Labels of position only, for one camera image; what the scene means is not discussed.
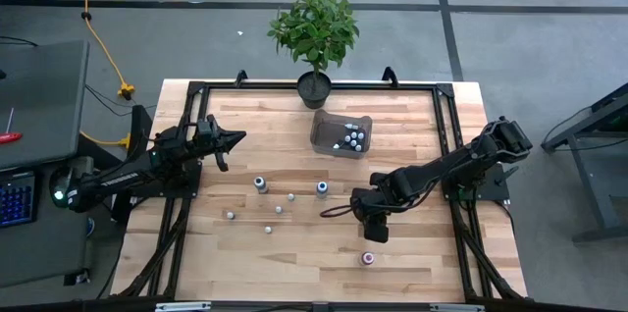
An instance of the potted plant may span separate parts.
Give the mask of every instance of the potted plant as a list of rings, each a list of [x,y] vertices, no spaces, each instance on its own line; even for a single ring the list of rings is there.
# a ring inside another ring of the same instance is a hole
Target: potted plant
[[[286,47],[292,60],[299,57],[312,65],[312,72],[302,75],[296,83],[298,94],[311,109],[320,108],[332,90],[332,82],[324,72],[330,61],[342,65],[346,46],[353,49],[360,30],[355,26],[353,12],[346,0],[297,0],[289,13],[277,12],[268,35]]]

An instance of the yellow extension cord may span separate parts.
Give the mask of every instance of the yellow extension cord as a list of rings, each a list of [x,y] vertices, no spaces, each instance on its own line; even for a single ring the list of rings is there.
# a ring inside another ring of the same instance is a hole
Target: yellow extension cord
[[[84,0],[84,2],[85,2],[84,12],[88,14],[89,13],[89,0]],[[107,50],[105,43],[100,39],[100,37],[98,36],[96,31],[93,29],[93,27],[91,27],[91,24],[89,23],[89,18],[85,17],[83,20],[85,21],[85,24],[87,25],[87,28],[89,29],[89,31],[91,31],[91,34],[94,36],[94,38],[96,38],[96,41],[98,41],[98,43],[100,44],[100,47],[102,47],[102,50],[105,52],[105,55],[107,56],[107,59],[109,60],[109,63],[111,63],[111,65],[114,67],[114,70],[116,70],[116,74],[118,74],[118,78],[120,78],[121,86],[120,86],[120,90],[118,90],[118,95],[124,96],[125,98],[127,98],[128,96],[130,98],[131,94],[135,91],[135,87],[131,84],[128,84],[125,81],[125,79],[122,77],[122,73],[120,73],[120,69],[118,69],[118,65],[116,65],[116,62],[114,62],[114,59],[109,54],[109,50]],[[124,146],[127,150],[129,150],[129,142],[131,141],[130,134],[128,134],[127,137],[124,137],[118,141],[103,141],[103,140],[98,140],[87,135],[87,133],[85,133],[82,130],[80,131],[80,133],[87,139],[95,142],[96,144],[120,145],[120,146]]]

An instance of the black flower pot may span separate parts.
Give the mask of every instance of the black flower pot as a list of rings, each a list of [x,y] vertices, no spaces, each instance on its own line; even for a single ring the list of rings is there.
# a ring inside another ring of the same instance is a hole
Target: black flower pot
[[[305,106],[315,110],[325,105],[325,100],[332,91],[332,81],[323,73],[319,72],[314,78],[314,72],[307,72],[296,82],[296,90]]]

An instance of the green leaves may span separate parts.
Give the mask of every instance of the green leaves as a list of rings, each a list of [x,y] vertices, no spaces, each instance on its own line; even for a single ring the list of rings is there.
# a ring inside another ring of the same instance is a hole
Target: green leaves
[[[342,65],[346,46],[351,49],[360,30],[351,16],[347,0],[297,0],[289,12],[277,11],[267,35],[276,40],[276,48],[290,51],[292,60],[325,71],[330,62]]]

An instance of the red screwdriver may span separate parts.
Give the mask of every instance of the red screwdriver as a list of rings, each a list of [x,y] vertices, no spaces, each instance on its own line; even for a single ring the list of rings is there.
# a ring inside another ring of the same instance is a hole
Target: red screwdriver
[[[14,108],[12,107],[11,115],[9,115],[9,123],[7,124],[7,130],[3,133],[0,133],[0,144],[10,143],[22,137],[22,134],[20,132],[9,132],[9,130],[11,130],[11,123],[13,122],[13,111]]]

